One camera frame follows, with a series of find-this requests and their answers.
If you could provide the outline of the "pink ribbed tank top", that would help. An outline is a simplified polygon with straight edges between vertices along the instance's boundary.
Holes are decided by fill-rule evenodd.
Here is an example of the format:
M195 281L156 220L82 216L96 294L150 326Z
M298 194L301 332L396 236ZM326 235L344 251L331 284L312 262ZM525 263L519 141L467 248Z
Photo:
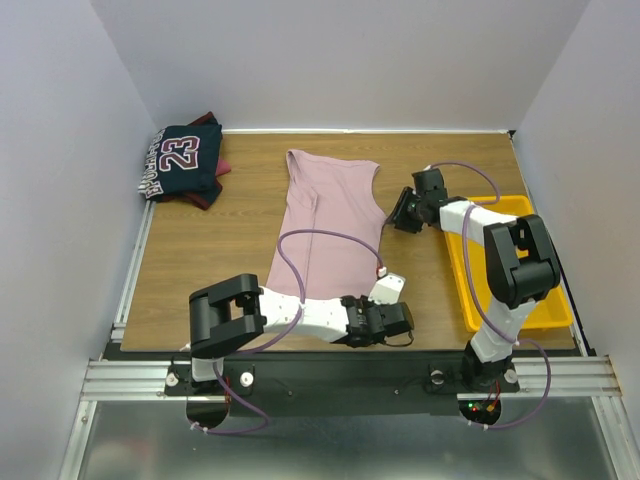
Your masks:
M289 187L280 233L307 232L283 240L282 250L299 271L306 296L368 295L377 280L377 257L356 242L321 232L346 234L379 248L387 218L373 195L379 165L294 149L287 152L286 164ZM320 232L311 234L311 229Z

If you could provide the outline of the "maroon folded tank top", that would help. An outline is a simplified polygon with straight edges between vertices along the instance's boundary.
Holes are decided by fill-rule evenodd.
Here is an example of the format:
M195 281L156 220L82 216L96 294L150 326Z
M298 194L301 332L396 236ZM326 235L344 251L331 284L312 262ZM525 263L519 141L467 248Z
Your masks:
M208 125L215 124L218 125L219 122L211 111L208 111L204 115L198 117L189 123L189 126L200 126L200 125ZM213 186L210 188L206 188L204 190L199 191L191 191L184 192L181 195L181 199L187 202L190 202L192 205L197 208L206 211L208 210L213 203L217 200L220 193L223 190L223 187L219 181L219 177L226 175L231 172L231 165L221 156L218 155L218 161L216 165L215 173L212 175L213 178Z

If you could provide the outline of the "navy number 23 jersey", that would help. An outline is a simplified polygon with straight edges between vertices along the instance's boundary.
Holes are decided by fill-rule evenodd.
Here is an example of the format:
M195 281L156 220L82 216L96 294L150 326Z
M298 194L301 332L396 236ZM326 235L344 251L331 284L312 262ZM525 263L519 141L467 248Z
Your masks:
M160 130L147 150L138 192L151 200L212 187L221 142L219 124Z

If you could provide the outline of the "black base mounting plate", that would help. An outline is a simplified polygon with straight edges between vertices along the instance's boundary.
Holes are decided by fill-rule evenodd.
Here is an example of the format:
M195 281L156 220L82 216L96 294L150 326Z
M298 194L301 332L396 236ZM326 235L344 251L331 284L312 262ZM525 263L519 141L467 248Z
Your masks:
M223 363L223 379L198 380L189 362L167 369L164 392L185 397L188 414L203 417L196 401L223 401L233 413L247 409L227 388L270 416L363 416L427 413L456 416L464 396L519 390L512 361L475 367L460 351L264 352L236 354Z

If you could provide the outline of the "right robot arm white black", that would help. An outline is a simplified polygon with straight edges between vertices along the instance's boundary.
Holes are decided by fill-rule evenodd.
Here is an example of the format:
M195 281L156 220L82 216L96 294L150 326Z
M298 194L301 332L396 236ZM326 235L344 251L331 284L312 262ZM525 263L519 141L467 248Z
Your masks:
M476 202L450 195L440 170L444 164L435 163L412 174L414 185L403 189L388 223L409 233L418 233L427 225L460 236L471 302L482 318L481 327L465 347L460 378L466 387L482 390L509 370L515 347L539 346L522 337L521 331L538 303L559 286L560 267L540 216L513 216L490 210L490 205L501 200L496 182L470 164L450 164L478 173L492 187L494 196ZM473 279L471 243L484 251L490 291L487 309L481 306Z

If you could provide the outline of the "yellow plastic tray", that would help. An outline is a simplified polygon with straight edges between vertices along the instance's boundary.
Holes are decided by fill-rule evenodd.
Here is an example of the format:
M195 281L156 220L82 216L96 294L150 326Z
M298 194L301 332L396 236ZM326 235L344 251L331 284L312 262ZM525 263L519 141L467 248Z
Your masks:
M497 204L487 205L486 208L500 214L514 216L524 216L534 213L530 200L523 195L502 196ZM464 267L462 239L461 236L456 233L447 232L444 236L454 273L465 327L469 332L476 332L482 326L483 319L473 303L469 290ZM483 311L488 314L491 291L486 277L484 248L476 242L469 240L468 250L476 294ZM568 327L571 323L572 314L570 313L566 295L562 288L558 286L551 290L547 297L537 304L536 308L527 317L523 328L525 330L549 330Z

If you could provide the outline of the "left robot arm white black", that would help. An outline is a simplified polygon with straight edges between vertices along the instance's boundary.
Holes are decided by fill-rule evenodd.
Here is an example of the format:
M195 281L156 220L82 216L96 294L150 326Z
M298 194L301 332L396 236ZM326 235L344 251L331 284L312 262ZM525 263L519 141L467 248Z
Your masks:
M405 279L386 274L370 294L327 300L285 295L241 274L189 297L191 367L188 382L199 393L215 392L222 382L223 359L264 333L314 336L352 348L383 344L410 335L414 321L399 300Z

